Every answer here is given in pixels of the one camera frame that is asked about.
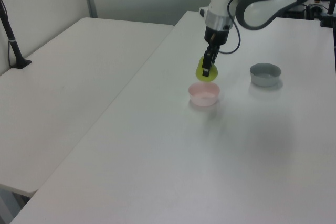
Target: table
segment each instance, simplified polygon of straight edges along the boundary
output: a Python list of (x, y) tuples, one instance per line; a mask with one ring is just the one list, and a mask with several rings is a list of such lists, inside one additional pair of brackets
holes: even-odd
[[(204, 31), (187, 12), (13, 224), (334, 224), (332, 29), (241, 28), (241, 48), (216, 60), (219, 102), (198, 108), (187, 89)], [(259, 62), (278, 65), (281, 83), (251, 84)]]
[(171, 31), (84, 18), (0, 77), (0, 188), (31, 197)]

